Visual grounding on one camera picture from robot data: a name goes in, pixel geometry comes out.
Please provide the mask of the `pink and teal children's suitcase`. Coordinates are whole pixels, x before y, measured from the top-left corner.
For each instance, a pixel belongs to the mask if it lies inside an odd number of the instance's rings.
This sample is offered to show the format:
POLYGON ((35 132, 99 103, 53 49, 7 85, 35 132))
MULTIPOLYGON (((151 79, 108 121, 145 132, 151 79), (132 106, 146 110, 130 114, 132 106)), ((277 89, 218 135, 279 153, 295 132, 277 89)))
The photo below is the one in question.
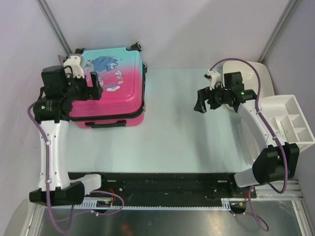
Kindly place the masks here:
POLYGON ((142 50, 140 42, 129 48, 76 49, 75 53, 83 58, 87 84, 92 85, 90 73, 96 72, 103 93, 100 100, 73 102, 70 120, 80 128, 139 125, 145 114, 147 72, 142 50))

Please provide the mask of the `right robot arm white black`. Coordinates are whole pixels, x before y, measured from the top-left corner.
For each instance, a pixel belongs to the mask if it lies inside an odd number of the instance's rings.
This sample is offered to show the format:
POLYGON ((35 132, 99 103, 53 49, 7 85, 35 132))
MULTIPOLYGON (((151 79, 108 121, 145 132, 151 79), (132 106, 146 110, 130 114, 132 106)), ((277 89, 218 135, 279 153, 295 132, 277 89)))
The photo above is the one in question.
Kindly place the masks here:
POLYGON ((228 105, 245 122, 258 145, 258 156, 251 168, 234 174, 234 181, 228 183, 227 192, 239 197, 245 187, 271 184, 282 180, 284 186, 294 175, 299 156, 297 144, 290 144, 280 135, 264 117, 258 106, 258 95, 252 89, 245 89, 240 72, 226 73, 224 79, 228 85, 220 82, 220 73, 209 70, 204 75, 210 86, 198 90, 194 110, 206 113, 206 106, 215 110, 228 105))

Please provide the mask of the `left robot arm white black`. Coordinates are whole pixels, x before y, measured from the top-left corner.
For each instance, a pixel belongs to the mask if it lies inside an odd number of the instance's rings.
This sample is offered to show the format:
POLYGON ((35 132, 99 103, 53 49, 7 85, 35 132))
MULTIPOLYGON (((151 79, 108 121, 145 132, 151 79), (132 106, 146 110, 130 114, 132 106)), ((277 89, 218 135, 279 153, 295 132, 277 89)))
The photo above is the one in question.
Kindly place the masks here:
POLYGON ((39 184, 29 193, 29 200, 42 206, 79 205, 92 191, 102 197, 109 190, 108 183, 101 180, 99 174, 70 180, 65 166, 65 143, 73 102, 100 100, 102 94, 96 72, 90 73, 92 86, 87 85, 83 72, 79 76, 74 73, 74 66, 44 68, 41 72, 44 86, 29 108, 41 143, 39 184))

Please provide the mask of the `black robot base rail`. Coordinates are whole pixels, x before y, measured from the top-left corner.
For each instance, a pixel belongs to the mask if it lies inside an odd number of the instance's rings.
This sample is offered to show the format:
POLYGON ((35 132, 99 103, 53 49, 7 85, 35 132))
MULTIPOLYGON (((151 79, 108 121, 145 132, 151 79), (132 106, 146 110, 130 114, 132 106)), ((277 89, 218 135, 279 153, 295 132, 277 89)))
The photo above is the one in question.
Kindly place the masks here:
POLYGON ((238 187, 231 173, 100 173, 101 187, 90 198, 109 199, 115 206, 208 207, 220 199, 246 202, 255 190, 238 187))

